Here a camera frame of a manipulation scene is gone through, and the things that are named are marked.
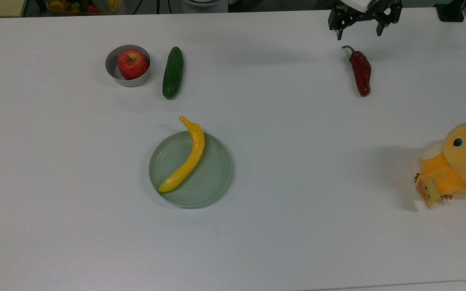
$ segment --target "banana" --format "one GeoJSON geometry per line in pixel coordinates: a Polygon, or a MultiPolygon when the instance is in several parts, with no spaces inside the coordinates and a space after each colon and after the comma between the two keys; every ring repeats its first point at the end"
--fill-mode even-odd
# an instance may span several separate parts
{"type": "Polygon", "coordinates": [[[198,164],[202,153],[204,151],[204,132],[199,125],[187,120],[184,116],[180,116],[179,120],[182,121],[188,128],[188,132],[192,137],[192,151],[179,169],[170,175],[159,187],[159,193],[167,193],[177,188],[183,181],[190,175],[192,170],[198,164]]]}

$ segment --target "green plate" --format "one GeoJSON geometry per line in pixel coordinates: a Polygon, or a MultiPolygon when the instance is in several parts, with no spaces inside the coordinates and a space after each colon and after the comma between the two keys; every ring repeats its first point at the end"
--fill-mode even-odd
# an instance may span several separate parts
{"type": "MultiPolygon", "coordinates": [[[[150,158],[148,173],[154,189],[178,169],[192,151],[188,131],[174,134],[159,144],[150,158]]],[[[185,208],[203,207],[215,201],[231,177],[228,151],[213,136],[205,133],[202,157],[192,173],[172,192],[159,194],[166,201],[185,208]]]]}

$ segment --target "cucumber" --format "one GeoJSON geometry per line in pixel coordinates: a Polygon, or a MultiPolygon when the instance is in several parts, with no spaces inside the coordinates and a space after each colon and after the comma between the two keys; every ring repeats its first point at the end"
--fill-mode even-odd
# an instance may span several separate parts
{"type": "Polygon", "coordinates": [[[183,53],[181,49],[174,46],[168,54],[167,66],[163,77],[163,96],[172,99],[179,92],[181,80],[183,79],[183,53]]]}

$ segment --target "yellow plush duck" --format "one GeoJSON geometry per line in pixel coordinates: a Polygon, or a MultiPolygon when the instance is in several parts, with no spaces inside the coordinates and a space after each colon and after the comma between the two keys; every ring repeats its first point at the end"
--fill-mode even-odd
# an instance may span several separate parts
{"type": "Polygon", "coordinates": [[[421,159],[423,173],[416,174],[415,182],[427,207],[431,208],[442,195],[447,199],[466,194],[466,123],[427,148],[421,159]]]}

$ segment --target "red chili pepper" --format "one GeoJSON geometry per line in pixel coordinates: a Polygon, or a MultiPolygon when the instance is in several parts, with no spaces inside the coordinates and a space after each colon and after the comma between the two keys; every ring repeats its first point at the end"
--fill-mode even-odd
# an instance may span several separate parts
{"type": "Polygon", "coordinates": [[[354,70],[357,90],[359,90],[362,97],[368,96],[370,94],[370,62],[363,53],[355,51],[351,46],[343,46],[342,48],[349,48],[352,51],[350,63],[352,63],[352,69],[354,70]]]}

